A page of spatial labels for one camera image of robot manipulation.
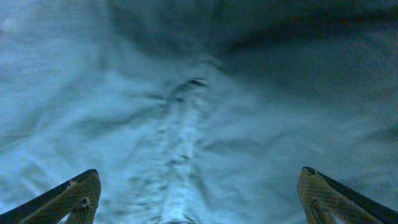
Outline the navy blue shorts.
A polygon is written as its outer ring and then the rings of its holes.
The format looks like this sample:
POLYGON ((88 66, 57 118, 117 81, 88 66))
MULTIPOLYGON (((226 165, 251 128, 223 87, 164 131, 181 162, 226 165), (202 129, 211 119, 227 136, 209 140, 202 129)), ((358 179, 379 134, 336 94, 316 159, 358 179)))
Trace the navy blue shorts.
POLYGON ((304 223, 309 166, 397 208, 396 1, 2 1, 1 211, 304 223))

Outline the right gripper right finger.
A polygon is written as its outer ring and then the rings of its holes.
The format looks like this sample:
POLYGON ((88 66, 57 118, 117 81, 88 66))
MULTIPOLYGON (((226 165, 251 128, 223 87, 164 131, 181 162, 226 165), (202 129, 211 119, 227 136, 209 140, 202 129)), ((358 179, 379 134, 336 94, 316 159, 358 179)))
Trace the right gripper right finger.
POLYGON ((303 167, 297 192, 309 223, 397 223, 397 212, 332 178, 303 167))

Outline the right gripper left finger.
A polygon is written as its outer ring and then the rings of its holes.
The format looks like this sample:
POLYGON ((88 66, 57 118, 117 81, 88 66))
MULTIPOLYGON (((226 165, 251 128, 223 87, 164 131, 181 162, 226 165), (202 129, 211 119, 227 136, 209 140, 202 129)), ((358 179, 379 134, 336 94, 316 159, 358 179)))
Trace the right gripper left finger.
POLYGON ((89 169, 38 197, 1 214, 1 223, 92 224, 101 195, 100 177, 89 169))

